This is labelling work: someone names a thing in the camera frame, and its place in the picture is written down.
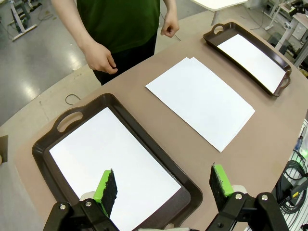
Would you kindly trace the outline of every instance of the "person's right hand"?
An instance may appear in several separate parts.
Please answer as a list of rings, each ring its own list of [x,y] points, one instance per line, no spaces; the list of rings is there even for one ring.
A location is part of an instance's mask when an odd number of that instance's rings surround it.
[[[117,72],[116,64],[110,51],[98,42],[92,41],[87,43],[83,52],[92,70],[103,71],[109,74]]]

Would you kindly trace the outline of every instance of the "floor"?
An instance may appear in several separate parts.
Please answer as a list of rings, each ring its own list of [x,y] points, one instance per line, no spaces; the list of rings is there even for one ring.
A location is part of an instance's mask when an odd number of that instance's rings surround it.
[[[210,26],[212,12],[204,11],[188,0],[177,0],[177,3],[180,18],[177,36],[180,40],[205,31]],[[10,16],[4,17],[2,12],[5,7],[0,8],[0,15],[3,24],[7,25]],[[41,17],[46,15],[46,11],[47,14],[54,14],[49,0],[43,1],[43,7]],[[261,11],[246,10],[242,5],[223,10],[219,19],[232,18],[248,28],[259,28],[251,16],[259,24],[263,21],[263,27],[270,22]],[[39,23],[37,17],[32,18],[34,23]],[[273,31],[282,34],[284,29],[275,25],[268,32],[262,28],[255,30],[264,39]],[[65,103],[68,94],[83,98],[100,84],[88,66],[84,65],[86,62],[82,53],[55,15],[43,21],[33,33],[14,43],[7,40],[3,28],[0,32],[0,136],[9,135],[9,161],[0,166],[0,230],[17,231],[26,227],[26,230],[39,231],[42,230],[43,221],[19,179],[13,162],[15,152],[40,128],[69,108]],[[292,38],[292,41],[300,46],[296,39]],[[177,38],[158,35],[155,52],[177,42]],[[74,103],[77,99],[69,97],[67,100]]]

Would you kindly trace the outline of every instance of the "person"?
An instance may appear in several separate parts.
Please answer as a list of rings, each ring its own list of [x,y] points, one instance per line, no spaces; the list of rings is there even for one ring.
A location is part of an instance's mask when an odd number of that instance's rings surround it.
[[[179,30],[176,0],[167,7],[161,35]],[[52,0],[103,85],[154,55],[160,0]]]

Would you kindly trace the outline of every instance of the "sheet of paper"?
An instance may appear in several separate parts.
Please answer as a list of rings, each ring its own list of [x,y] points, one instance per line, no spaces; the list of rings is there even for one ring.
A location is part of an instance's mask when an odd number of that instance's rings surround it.
[[[121,231],[133,230],[180,189],[109,108],[50,153],[79,198],[96,191],[105,170],[114,170],[118,194],[111,220]]]
[[[185,58],[146,87],[220,152],[255,112],[195,58]]]
[[[275,92],[285,75],[278,64],[241,35],[235,35],[218,48],[255,76],[271,93]]]

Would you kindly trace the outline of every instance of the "tray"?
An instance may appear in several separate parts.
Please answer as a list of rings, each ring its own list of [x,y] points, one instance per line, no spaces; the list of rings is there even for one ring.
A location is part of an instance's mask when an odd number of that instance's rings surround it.
[[[50,149],[106,107],[114,113],[137,141],[181,186],[165,204],[134,230],[141,227],[162,229],[169,223],[179,227],[201,204],[202,192],[112,94],[103,94],[83,107],[64,112],[55,121],[52,129],[34,144],[32,148],[33,157],[55,199],[58,202],[67,201],[72,205],[79,201],[52,158]],[[71,123],[65,131],[59,132],[59,124],[76,112],[81,112],[82,118]]]
[[[220,28],[221,31],[215,33],[215,30]],[[241,64],[235,61],[232,57],[227,55],[224,51],[222,51],[218,46],[229,40],[235,35],[241,35],[257,48],[259,48],[263,53],[265,53],[271,60],[273,60],[276,64],[278,64],[286,73],[282,78],[278,88],[275,90],[274,93],[269,91],[255,76],[253,76],[249,71],[247,71]],[[236,64],[240,69],[242,69],[246,74],[248,74],[260,87],[262,87],[268,94],[273,96],[280,96],[283,89],[285,89],[290,84],[290,74],[291,74],[291,67],[289,64],[282,59],[275,51],[269,48],[266,44],[256,38],[253,34],[239,26],[234,22],[226,23],[226,24],[217,24],[213,26],[212,30],[203,35],[203,38],[206,40],[207,44],[209,44],[212,48],[223,54],[229,60],[231,60],[234,64]]]

